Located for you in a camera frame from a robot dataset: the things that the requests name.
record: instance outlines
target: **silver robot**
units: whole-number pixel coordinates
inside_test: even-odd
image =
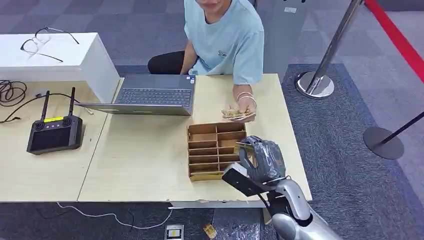
[[[300,186],[286,177],[283,156],[275,142],[249,136],[237,144],[240,164],[231,164],[222,179],[248,197],[258,195],[261,198],[272,216],[279,239],[342,239],[311,208]],[[256,166],[250,160],[252,156]],[[262,193],[267,193],[269,205]]]
[[[281,180],[276,186],[275,192],[284,196],[284,201],[286,201],[286,210],[275,212],[272,216],[272,225],[280,238],[283,240],[342,239],[311,208],[306,201],[304,193],[295,181],[288,178]]]

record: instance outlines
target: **cardboard box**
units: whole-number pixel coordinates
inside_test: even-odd
[[[189,125],[188,177],[191,181],[219,180],[232,163],[239,163],[236,142],[247,137],[246,126],[238,122]]]

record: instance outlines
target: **laptop keyboard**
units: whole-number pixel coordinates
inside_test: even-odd
[[[191,102],[190,89],[148,89],[123,88],[119,104],[146,104],[146,105],[182,105],[188,107]]]

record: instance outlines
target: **stanchion post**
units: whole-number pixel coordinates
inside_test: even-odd
[[[305,72],[297,76],[298,80],[295,85],[297,90],[303,95],[312,99],[323,99],[334,92],[334,83],[327,75],[325,75],[325,73],[336,54],[344,32],[354,18],[355,12],[361,2],[362,0],[352,0],[350,2],[346,13],[341,19],[337,31],[328,45],[327,51],[325,52],[318,69],[316,71]]]
[[[404,154],[405,148],[398,135],[424,118],[424,111],[395,132],[381,127],[370,127],[363,133],[365,145],[376,155],[385,159],[398,159]]]

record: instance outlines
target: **red barrier rope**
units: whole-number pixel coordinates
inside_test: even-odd
[[[409,64],[409,66],[418,75],[424,83],[424,60],[418,52],[412,47],[409,41],[399,31],[396,25],[384,12],[383,8],[376,2],[376,0],[365,0],[365,5],[374,14],[377,21],[380,23],[388,37],[399,50],[400,54]]]

